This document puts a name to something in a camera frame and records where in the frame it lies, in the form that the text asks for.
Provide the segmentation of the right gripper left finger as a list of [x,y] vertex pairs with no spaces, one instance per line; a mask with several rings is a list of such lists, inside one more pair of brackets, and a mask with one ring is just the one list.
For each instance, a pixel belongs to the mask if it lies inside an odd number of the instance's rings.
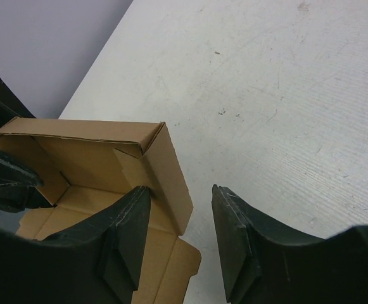
[[41,241],[0,229],[0,303],[130,303],[150,210],[149,189],[137,186]]

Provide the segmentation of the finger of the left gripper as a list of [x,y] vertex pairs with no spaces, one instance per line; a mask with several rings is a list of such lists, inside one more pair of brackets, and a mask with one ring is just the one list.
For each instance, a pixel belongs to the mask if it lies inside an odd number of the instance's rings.
[[37,190],[41,178],[31,168],[0,151],[0,210],[22,212],[44,207],[44,197]]

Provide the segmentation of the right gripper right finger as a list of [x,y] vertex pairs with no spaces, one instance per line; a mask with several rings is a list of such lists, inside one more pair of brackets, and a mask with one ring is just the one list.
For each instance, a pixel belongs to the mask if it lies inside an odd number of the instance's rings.
[[228,303],[368,303],[368,225],[322,239],[217,185],[212,210]]

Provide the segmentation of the cardboard box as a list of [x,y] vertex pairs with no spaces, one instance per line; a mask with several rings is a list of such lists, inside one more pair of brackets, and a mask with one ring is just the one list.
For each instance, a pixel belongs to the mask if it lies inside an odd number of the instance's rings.
[[139,287],[130,303],[182,303],[201,262],[182,240],[193,203],[165,123],[14,118],[0,150],[31,168],[47,208],[29,210],[14,234],[41,241],[108,208],[137,186],[151,210]]

